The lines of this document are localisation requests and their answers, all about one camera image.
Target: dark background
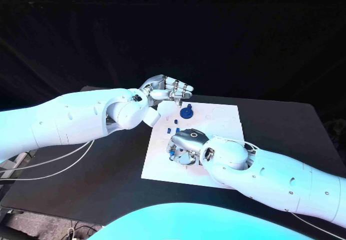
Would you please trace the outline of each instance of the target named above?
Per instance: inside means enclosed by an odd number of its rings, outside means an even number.
[[[344,70],[341,3],[0,4],[0,110],[164,74],[198,95],[309,103],[338,148]]]

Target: white paper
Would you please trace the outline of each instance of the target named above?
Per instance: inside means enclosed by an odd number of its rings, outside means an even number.
[[[183,119],[180,110],[191,105],[193,117]],[[162,101],[158,104],[157,111],[160,119],[152,127],[151,137],[147,147],[145,161],[142,166],[141,178],[173,183],[191,184],[222,189],[223,187],[210,178],[203,166],[196,162],[191,166],[183,166],[170,161],[170,154],[165,147],[175,129],[196,129],[201,131],[209,138],[213,135],[243,141],[243,130],[239,120],[237,107],[235,105],[209,104],[198,102],[183,102],[181,108],[173,101]]]

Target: robotic hand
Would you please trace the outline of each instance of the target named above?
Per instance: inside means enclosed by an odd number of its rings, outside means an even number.
[[[250,199],[346,228],[346,179],[249,145],[252,150],[230,139],[209,139],[200,131],[186,129],[170,138],[168,159],[186,166],[198,161],[211,179]],[[186,153],[175,156],[175,149]]]
[[[193,87],[157,75],[139,89],[73,92],[43,104],[0,112],[0,162],[33,149],[80,144],[141,121],[154,126],[160,114],[151,108],[162,100],[181,106]]]

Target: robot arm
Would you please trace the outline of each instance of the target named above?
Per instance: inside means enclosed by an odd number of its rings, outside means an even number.
[[[154,126],[160,114],[151,108],[162,100],[181,104],[193,87],[157,75],[139,89],[73,92],[43,104],[0,112],[0,162],[33,149],[80,144],[141,121]]]
[[[175,148],[186,150],[174,156]],[[276,210],[314,216],[346,228],[346,179],[291,157],[262,149],[246,150],[222,137],[186,129],[170,138],[170,160],[198,161],[211,179]]]

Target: white cable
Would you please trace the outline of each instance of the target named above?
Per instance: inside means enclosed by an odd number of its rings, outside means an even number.
[[[1,170],[0,173],[4,173],[4,172],[7,172],[7,171],[15,171],[15,170],[21,170],[21,169],[28,169],[28,168],[33,168],[33,167],[36,167],[36,166],[38,166],[38,165],[41,165],[41,164],[47,164],[47,163],[50,163],[50,162],[53,162],[53,161],[64,158],[64,157],[69,156],[70,154],[73,154],[76,151],[79,151],[79,150],[86,146],[87,143],[89,143],[89,141],[87,141],[75,151],[72,151],[70,153],[67,153],[67,154],[63,155],[63,156],[59,156],[57,158],[54,158],[54,159],[51,159],[51,160],[49,160],[49,161],[44,161],[44,162],[41,162],[41,163],[33,164],[33,165],[30,165],[30,166],[15,167],[15,168],[10,168],[10,169],[5,169],[5,170]]]
[[[66,230],[66,236],[70,235],[70,229],[73,231],[73,234],[72,234],[72,239],[73,239],[75,238],[75,229],[72,227],[69,227],[67,230]]]
[[[216,135],[214,135],[214,137],[217,137],[219,139],[224,139],[224,140],[233,141],[233,142],[245,143],[245,144],[248,144],[252,147],[252,149],[253,149],[253,147],[256,149],[260,149],[255,144],[252,144],[252,143],[249,143],[246,141],[235,140],[235,139],[230,139],[230,138],[226,138],[226,137],[222,137],[222,136],[216,136]]]
[[[82,156],[79,157],[79,159],[77,159],[63,170],[60,170],[59,172],[56,172],[56,173],[53,173],[53,174],[50,174],[50,175],[47,175],[47,176],[37,177],[37,178],[5,178],[5,179],[1,179],[1,178],[0,178],[0,181],[28,181],[28,180],[38,180],[38,179],[49,178],[49,177],[51,177],[53,175],[62,173],[62,172],[66,171],[66,170],[79,162],[79,160],[83,158],[86,152],[89,151],[89,149],[90,149],[90,147],[92,147],[93,141],[95,141],[95,140],[92,140],[90,145],[87,146],[87,149],[86,149],[85,153],[82,154]]]
[[[295,218],[298,218],[305,224],[308,224],[309,226],[312,226],[314,228],[317,228],[318,230],[321,230],[324,233],[330,234],[331,236],[334,236],[335,238],[346,240],[344,238],[338,237],[337,235],[334,235],[333,233],[330,233],[328,231],[322,230],[321,228],[318,228],[317,226],[314,226],[309,222],[307,222],[304,219],[301,219],[292,212],[291,214],[295,216]]]

